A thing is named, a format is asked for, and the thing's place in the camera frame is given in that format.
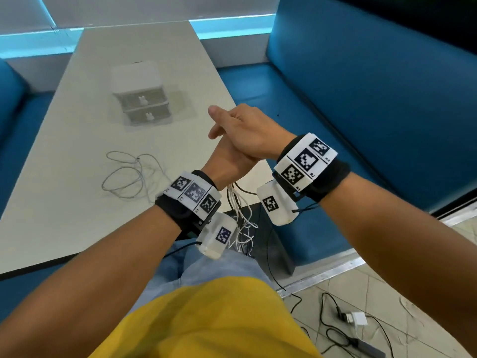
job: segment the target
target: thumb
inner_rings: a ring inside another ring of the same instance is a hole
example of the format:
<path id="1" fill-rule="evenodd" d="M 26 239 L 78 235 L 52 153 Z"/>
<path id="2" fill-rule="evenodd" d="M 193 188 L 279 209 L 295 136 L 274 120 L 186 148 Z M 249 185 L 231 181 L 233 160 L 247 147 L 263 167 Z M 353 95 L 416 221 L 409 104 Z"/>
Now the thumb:
<path id="1" fill-rule="evenodd" d="M 231 132 L 231 129 L 236 125 L 236 123 L 239 123 L 239 121 L 232 117 L 229 112 L 227 112 L 225 109 L 217 107 L 216 105 L 211 105 L 208 109 L 208 113 L 214 122 L 218 126 L 222 127 L 226 133 Z"/>

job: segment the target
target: white cable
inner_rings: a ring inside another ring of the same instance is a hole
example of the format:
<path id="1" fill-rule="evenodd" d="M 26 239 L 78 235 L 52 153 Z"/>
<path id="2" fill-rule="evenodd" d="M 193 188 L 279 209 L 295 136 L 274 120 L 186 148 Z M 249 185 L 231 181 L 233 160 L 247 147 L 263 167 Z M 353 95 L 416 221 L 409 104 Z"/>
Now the white cable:
<path id="1" fill-rule="evenodd" d="M 125 160 L 121 160 L 121 159 L 117 159 L 117 158 L 112 158 L 110 157 L 109 155 L 111 153 L 120 153 L 120 154 L 123 154 L 123 155 L 127 155 L 127 156 L 130 156 L 130 157 L 133 157 L 134 160 L 133 162 L 130 162 L 130 161 L 125 161 Z M 156 159 L 156 157 L 154 157 L 153 155 L 150 155 L 149 153 L 142 153 L 140 154 L 139 156 L 137 157 L 134 157 L 132 154 L 130 153 L 127 153 L 127 152 L 120 152 L 120 151 L 110 151 L 108 153 L 106 153 L 106 158 L 107 159 L 110 159 L 111 161 L 115 161 L 115 162 L 120 162 L 120 163 L 125 163 L 125 164 L 130 164 L 132 166 L 122 166 L 120 168 L 117 168 L 115 169 L 113 172 L 111 172 L 110 174 L 108 174 L 108 176 L 104 179 L 103 183 L 101 184 L 101 188 L 103 189 L 103 191 L 106 191 L 106 192 L 110 192 L 112 193 L 113 195 L 115 195 L 116 197 L 119 197 L 119 198 L 134 198 L 136 197 L 137 195 L 139 195 L 139 193 L 143 190 L 145 190 L 146 192 L 146 198 L 147 198 L 147 201 L 150 203 L 150 204 L 154 204 L 154 201 L 151 200 L 151 198 L 149 198 L 149 191 L 147 189 L 147 186 L 146 186 L 146 178 L 144 177 L 144 174 L 143 174 L 143 165 L 140 161 L 140 157 L 141 156 L 150 156 L 152 157 L 152 159 L 158 164 L 159 166 L 159 169 L 161 170 L 162 174 L 164 176 L 167 177 L 167 179 L 172 182 L 172 180 L 169 178 L 169 176 L 164 172 L 164 169 L 162 168 L 161 164 L 159 163 L 159 161 Z M 113 175 L 115 174 L 116 172 L 120 171 L 121 169 L 133 169 L 136 173 L 137 173 L 137 178 L 128 183 L 127 185 L 125 186 L 120 186 L 120 187 L 116 187 L 116 188 L 106 188 L 104 185 L 106 184 L 106 181 Z M 136 184 L 137 182 L 140 182 L 140 188 L 138 190 L 138 192 L 134 193 L 133 195 L 130 195 L 130 196 L 124 196 L 121 194 L 121 192 L 129 187 L 129 186 L 132 186 L 134 184 Z"/>
<path id="2" fill-rule="evenodd" d="M 252 208 L 248 204 L 247 200 L 245 198 L 243 198 L 243 196 L 240 194 L 240 192 L 235 190 L 233 185 L 227 186 L 227 192 L 229 193 L 229 195 L 231 197 L 230 198 L 230 204 L 231 204 L 230 207 L 235 211 L 235 220 L 238 222 L 239 219 L 242 218 L 243 221 L 244 221 L 243 226 L 240 229 L 238 229 L 237 232 L 234 234 L 234 238 L 229 240 L 229 246 L 228 247 L 235 246 L 235 250 L 237 250 L 240 253 L 245 253 L 244 252 L 244 245 L 250 243 L 251 247 L 249 249 L 247 249 L 247 255 L 251 256 L 250 252 L 253 249 L 253 238 L 254 238 L 255 235 L 252 235 L 252 236 L 250 235 L 250 228 L 251 227 L 258 228 L 259 226 L 256 223 L 250 221 L 251 218 L 252 218 L 252 215 L 253 215 Z M 247 205 L 247 208 L 250 212 L 250 215 L 249 215 L 248 218 L 245 217 L 245 215 L 242 213 L 240 201 L 243 201 Z M 240 235 L 244 236 L 246 238 L 246 240 L 245 241 L 240 241 L 240 239 L 239 239 Z"/>

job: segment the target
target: yellow shirt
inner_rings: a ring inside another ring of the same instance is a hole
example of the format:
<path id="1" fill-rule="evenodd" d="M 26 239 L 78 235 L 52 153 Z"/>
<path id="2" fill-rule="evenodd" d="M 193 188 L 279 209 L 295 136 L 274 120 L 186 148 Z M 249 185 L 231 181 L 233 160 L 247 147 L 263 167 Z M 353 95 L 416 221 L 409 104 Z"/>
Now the yellow shirt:
<path id="1" fill-rule="evenodd" d="M 224 277 L 158 297 L 90 357 L 321 357 L 266 283 Z"/>

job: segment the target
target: blue cushion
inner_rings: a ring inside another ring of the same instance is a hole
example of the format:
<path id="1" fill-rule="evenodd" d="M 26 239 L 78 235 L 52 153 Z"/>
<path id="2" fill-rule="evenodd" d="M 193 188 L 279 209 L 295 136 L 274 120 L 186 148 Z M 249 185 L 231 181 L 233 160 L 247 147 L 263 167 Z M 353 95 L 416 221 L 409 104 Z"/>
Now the blue cushion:
<path id="1" fill-rule="evenodd" d="M 292 133 L 315 133 L 334 148 L 342 160 L 350 163 L 353 172 L 380 183 L 361 160 L 347 149 L 341 139 L 330 132 L 301 102 L 271 65 L 244 65 L 219 69 L 218 72 L 236 104 L 246 103 L 261 109 Z M 268 162 L 272 168 L 275 166 L 275 161 Z M 298 205 L 303 208 L 312 202 L 309 198 L 303 198 Z M 321 209 L 305 212 L 296 222 L 275 229 L 297 266 L 351 248 L 336 225 Z"/>
<path id="2" fill-rule="evenodd" d="M 15 307 L 47 277 L 64 264 L 16 276 L 0 281 L 0 323 L 10 315 Z"/>
<path id="3" fill-rule="evenodd" d="M 410 203 L 477 187 L 475 55 L 337 0 L 281 0 L 268 57 Z"/>
<path id="4" fill-rule="evenodd" d="M 26 92 L 26 83 L 5 62 L 0 59 L 0 147 L 9 133 L 14 119 L 14 111 Z"/>
<path id="5" fill-rule="evenodd" d="M 52 98 L 53 93 L 31 96 L 16 116 L 13 130 L 0 149 L 0 216 L 7 206 Z"/>

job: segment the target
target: white wall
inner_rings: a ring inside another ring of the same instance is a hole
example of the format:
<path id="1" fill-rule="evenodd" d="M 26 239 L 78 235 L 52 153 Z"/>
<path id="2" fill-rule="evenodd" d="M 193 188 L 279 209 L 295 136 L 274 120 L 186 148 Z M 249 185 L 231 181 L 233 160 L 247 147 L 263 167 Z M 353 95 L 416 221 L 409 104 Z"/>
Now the white wall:
<path id="1" fill-rule="evenodd" d="M 216 68 L 266 62 L 270 34 L 235 36 L 202 40 Z M 34 91 L 56 90 L 71 54 L 37 56 L 6 60 Z"/>
<path id="2" fill-rule="evenodd" d="M 279 0 L 43 0 L 59 28 L 273 14 Z"/>
<path id="3" fill-rule="evenodd" d="M 0 0 L 0 34 L 50 29 L 50 19 L 38 0 Z"/>

